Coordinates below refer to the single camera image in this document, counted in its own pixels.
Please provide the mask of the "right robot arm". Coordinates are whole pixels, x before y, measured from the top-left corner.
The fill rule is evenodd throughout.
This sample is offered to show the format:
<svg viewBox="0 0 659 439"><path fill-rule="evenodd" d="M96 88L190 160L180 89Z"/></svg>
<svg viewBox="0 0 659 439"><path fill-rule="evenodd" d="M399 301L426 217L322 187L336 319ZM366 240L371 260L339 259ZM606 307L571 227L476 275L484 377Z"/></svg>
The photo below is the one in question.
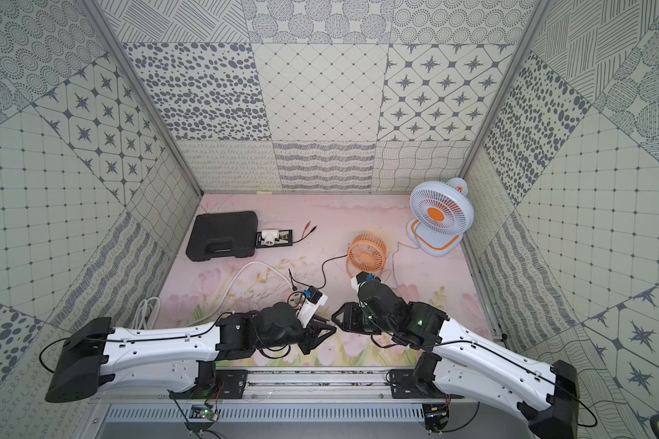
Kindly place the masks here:
<svg viewBox="0 0 659 439"><path fill-rule="evenodd" d="M509 413L539 438L578 435L578 372L510 351L467 329L437 307L406 302L378 277L361 272L357 293L331 319L346 333L388 334L395 345L417 350L413 376L424 389L456 394Z"/></svg>

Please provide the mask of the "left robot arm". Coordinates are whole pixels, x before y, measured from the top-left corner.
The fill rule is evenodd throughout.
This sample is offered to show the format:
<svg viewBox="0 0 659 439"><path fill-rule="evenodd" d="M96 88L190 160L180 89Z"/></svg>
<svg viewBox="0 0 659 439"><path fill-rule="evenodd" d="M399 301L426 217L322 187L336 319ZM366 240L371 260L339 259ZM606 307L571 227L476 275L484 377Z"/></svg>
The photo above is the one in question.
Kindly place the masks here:
<svg viewBox="0 0 659 439"><path fill-rule="evenodd" d="M78 402L121 387L201 398L217 393L223 383L216 373L220 361L244 360L264 350L298 348L309 354L335 332L325 318L299 319L285 302L177 329L126 329L113 327L110 318L95 318L62 341L45 400Z"/></svg>

